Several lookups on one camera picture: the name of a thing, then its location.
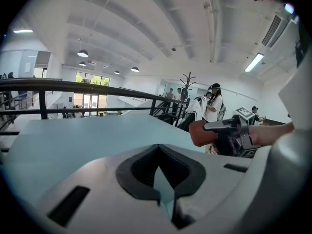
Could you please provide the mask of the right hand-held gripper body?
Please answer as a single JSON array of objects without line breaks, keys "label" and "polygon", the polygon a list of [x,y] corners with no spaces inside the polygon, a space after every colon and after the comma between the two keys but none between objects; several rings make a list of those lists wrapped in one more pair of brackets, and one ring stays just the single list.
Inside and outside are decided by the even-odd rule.
[{"label": "right hand-held gripper body", "polygon": [[233,118],[238,120],[240,128],[237,128],[236,139],[234,141],[235,154],[238,157],[253,158],[256,151],[261,147],[254,145],[249,135],[249,120],[253,120],[255,114],[248,109],[241,107],[233,111]]}]

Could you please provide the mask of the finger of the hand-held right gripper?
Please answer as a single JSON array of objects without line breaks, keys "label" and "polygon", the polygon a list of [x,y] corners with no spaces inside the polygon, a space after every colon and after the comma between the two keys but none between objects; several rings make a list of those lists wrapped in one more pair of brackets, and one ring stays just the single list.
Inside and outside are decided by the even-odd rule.
[{"label": "finger of the hand-held right gripper", "polygon": [[203,130],[212,132],[230,132],[235,130],[234,119],[226,119],[215,122],[208,122],[203,126]]},{"label": "finger of the hand-held right gripper", "polygon": [[236,140],[238,138],[238,131],[217,132],[217,140],[215,147],[219,155],[223,156],[237,156],[238,150]]}]

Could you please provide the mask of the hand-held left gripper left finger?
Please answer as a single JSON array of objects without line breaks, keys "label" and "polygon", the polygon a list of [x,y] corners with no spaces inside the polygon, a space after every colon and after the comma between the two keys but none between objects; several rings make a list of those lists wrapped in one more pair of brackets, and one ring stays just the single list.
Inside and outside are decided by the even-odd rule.
[{"label": "hand-held left gripper left finger", "polygon": [[174,234],[153,187],[158,145],[90,161],[51,188],[39,210],[65,234]]}]

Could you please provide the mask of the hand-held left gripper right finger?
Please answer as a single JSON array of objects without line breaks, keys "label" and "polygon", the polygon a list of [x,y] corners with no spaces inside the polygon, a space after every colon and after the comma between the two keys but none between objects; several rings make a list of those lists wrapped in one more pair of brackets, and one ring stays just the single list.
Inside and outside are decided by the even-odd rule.
[{"label": "hand-held left gripper right finger", "polygon": [[250,158],[211,155],[174,145],[167,147],[198,161],[206,170],[206,178],[197,192],[180,199],[183,212],[194,220],[202,219],[230,194],[252,161]]}]

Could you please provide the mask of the window with green view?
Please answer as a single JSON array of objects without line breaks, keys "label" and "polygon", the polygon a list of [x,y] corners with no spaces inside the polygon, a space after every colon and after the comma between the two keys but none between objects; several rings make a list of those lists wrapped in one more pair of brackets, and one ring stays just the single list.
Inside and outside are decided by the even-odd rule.
[{"label": "window with green view", "polygon": [[109,86],[110,79],[103,76],[88,73],[76,72],[75,82],[88,83],[93,85]]}]

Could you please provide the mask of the black coat rack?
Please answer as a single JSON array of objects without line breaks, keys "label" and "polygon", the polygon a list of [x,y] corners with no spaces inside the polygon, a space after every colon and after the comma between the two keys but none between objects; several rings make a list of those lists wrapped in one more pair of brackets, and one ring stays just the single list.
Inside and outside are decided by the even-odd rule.
[{"label": "black coat rack", "polygon": [[191,79],[195,78],[191,76],[191,72],[188,75],[184,74],[186,81],[180,79],[180,81],[184,84],[181,90],[181,103],[186,106],[187,105],[187,98],[188,98],[188,91],[191,90],[190,86],[195,84],[195,82],[191,82]]}]

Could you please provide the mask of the red-brown cloth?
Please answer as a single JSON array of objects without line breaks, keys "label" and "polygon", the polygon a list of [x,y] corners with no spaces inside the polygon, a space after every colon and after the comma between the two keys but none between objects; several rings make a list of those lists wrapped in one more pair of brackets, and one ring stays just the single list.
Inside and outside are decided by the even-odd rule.
[{"label": "red-brown cloth", "polygon": [[192,142],[197,147],[212,144],[217,140],[217,134],[204,129],[206,122],[204,120],[194,121],[189,125],[189,133]]}]

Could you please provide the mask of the white jacket with black stripes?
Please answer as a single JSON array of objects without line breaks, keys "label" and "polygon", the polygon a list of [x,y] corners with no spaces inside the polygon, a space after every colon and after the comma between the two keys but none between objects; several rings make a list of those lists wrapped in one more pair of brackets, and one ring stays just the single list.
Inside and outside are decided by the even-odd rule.
[{"label": "white jacket with black stripes", "polygon": [[190,101],[186,113],[194,114],[195,121],[202,120],[206,113],[207,98],[206,97],[196,97]]}]

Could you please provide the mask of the glass entrance door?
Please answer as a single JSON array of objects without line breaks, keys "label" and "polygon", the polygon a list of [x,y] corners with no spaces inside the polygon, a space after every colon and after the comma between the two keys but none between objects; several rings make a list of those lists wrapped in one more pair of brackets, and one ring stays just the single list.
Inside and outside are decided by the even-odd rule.
[{"label": "glass entrance door", "polygon": [[[91,95],[91,94],[79,94],[74,93],[74,108],[105,108],[107,105],[107,96],[105,95]],[[97,112],[78,112],[73,114],[74,117],[102,117],[103,111]]]}]

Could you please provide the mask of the ceiling air vent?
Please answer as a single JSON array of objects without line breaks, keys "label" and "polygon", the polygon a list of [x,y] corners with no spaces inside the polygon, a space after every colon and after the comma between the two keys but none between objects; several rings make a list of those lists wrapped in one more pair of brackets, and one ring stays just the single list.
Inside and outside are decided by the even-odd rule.
[{"label": "ceiling air vent", "polygon": [[264,46],[267,46],[271,42],[273,36],[280,27],[281,21],[281,17],[279,17],[278,15],[274,16],[274,19],[272,20],[272,23],[261,42]]}]

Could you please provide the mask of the person's right forearm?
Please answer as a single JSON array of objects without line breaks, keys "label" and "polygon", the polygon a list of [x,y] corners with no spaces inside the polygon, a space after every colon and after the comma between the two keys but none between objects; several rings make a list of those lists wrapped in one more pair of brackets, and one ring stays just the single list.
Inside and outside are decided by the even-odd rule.
[{"label": "person's right forearm", "polygon": [[269,146],[273,145],[281,136],[294,131],[292,122],[277,126],[251,126],[249,136],[254,145]]}]

